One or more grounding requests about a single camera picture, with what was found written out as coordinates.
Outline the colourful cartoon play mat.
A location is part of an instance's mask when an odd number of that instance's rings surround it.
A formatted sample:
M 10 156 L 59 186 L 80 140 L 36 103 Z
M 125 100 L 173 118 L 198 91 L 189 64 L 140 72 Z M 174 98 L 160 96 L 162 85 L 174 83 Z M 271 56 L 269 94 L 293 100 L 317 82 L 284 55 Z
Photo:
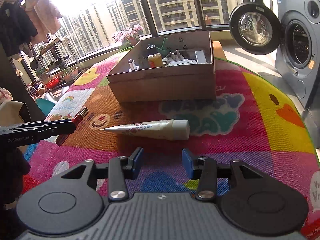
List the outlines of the colourful cartoon play mat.
M 66 169 L 93 159 L 106 163 L 144 148 L 143 167 L 128 182 L 134 192 L 194 193 L 181 155 L 188 148 L 219 163 L 240 159 L 298 190 L 309 205 L 302 228 L 319 239 L 319 165 L 309 132 L 291 99 L 257 74 L 231 61 L 215 60 L 216 99 L 119 103 L 107 75 L 121 60 L 117 53 L 87 70 L 47 115 L 69 119 L 87 107 L 89 113 L 62 146 L 55 138 L 28 147 L 31 165 L 23 186 L 29 191 Z M 188 120 L 187 141 L 154 140 L 106 132 L 105 128 L 156 120 Z

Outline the grey washing machine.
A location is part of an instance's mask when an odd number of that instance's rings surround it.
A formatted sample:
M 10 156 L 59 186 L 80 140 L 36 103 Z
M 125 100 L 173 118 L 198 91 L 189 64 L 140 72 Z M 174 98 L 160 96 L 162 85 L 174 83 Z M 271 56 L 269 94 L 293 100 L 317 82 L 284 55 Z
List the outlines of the grey washing machine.
M 277 0 L 281 23 L 275 67 L 309 109 L 319 88 L 319 0 Z

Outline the pink cardboard box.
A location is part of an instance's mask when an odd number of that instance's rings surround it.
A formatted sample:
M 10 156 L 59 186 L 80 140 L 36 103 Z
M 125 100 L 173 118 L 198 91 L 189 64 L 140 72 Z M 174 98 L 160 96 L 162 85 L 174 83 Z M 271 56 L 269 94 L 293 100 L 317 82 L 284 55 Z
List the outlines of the pink cardboard box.
M 204 53 L 204 62 L 172 66 L 149 66 L 148 45 L 160 46 L 168 38 L 171 53 L 179 50 L 187 59 Z M 128 60 L 139 70 L 129 72 Z M 215 60 L 208 31 L 189 31 L 146 38 L 139 41 L 107 74 L 110 88 L 118 102 L 215 99 Z

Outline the round washing machine door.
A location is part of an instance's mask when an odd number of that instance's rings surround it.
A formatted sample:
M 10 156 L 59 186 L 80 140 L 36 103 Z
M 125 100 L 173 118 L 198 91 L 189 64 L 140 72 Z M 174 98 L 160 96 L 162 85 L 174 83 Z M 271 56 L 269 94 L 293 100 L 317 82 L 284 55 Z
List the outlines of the round washing machine door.
M 261 3 L 244 2 L 235 7 L 229 17 L 229 30 L 236 43 L 251 54 L 269 54 L 280 44 L 280 21 Z

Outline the white travel plug adapter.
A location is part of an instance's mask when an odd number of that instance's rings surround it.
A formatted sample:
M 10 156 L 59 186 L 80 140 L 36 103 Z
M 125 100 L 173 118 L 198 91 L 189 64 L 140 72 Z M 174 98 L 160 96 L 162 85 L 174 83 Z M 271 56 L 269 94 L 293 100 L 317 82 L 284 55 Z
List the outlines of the white travel plug adapter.
M 179 50 L 169 53 L 165 58 L 162 59 L 162 62 L 167 67 L 197 64 L 196 60 L 186 59 L 184 56 L 182 56 Z

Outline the amber bottle black cap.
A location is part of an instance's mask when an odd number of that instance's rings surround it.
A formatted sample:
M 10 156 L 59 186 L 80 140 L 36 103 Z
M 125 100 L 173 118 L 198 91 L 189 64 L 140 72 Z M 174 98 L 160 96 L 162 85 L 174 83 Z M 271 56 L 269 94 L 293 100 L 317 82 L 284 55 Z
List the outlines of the amber bottle black cap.
M 162 56 L 158 52 L 157 47 L 152 44 L 148 45 L 147 47 L 147 52 L 148 52 L 148 63 L 151 68 L 157 68 L 157 67 L 163 67 L 163 61 L 162 61 Z

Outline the cream lotion tube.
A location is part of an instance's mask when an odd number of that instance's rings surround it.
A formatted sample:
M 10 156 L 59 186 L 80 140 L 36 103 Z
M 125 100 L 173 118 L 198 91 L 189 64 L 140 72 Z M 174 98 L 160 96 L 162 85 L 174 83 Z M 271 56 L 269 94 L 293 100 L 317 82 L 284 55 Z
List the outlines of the cream lotion tube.
M 170 119 L 113 126 L 104 128 L 102 131 L 170 141 L 188 140 L 190 125 L 188 120 Z

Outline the metal shoe rack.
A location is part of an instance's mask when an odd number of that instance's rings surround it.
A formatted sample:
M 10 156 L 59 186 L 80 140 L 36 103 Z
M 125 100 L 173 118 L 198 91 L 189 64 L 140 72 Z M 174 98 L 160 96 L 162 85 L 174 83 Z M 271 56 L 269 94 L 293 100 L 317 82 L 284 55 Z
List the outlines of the metal shoe rack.
M 31 51 L 30 67 L 48 93 L 72 85 L 84 72 L 67 38 L 54 38 Z

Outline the hanging pink clothes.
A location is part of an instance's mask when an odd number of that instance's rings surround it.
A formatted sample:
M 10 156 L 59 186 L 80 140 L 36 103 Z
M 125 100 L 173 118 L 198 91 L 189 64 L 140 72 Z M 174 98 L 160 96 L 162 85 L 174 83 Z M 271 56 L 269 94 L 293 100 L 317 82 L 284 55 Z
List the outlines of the hanging pink clothes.
M 59 19 L 62 15 L 50 0 L 25 0 L 22 8 L 37 30 L 37 35 L 31 40 L 33 46 L 48 42 L 47 35 L 54 35 L 61 28 Z

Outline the pink potted flowers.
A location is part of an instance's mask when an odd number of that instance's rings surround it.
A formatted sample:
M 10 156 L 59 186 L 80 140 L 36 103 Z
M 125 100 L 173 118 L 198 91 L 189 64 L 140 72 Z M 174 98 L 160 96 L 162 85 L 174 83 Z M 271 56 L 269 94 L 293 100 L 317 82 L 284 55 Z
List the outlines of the pink potted flowers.
M 124 30 L 115 32 L 111 39 L 115 43 L 121 43 L 120 49 L 134 47 L 140 41 L 140 34 L 143 30 L 144 29 L 140 24 L 136 24 L 132 27 L 127 27 Z

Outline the hanging dark clothes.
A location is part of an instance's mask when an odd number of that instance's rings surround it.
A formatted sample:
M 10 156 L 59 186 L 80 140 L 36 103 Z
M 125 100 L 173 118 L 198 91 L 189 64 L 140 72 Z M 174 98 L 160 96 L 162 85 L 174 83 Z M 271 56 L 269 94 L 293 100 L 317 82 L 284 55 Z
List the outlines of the hanging dark clothes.
M 20 53 L 20 45 L 29 44 L 38 34 L 27 13 L 19 6 L 4 3 L 1 6 L 1 44 L 7 55 Z

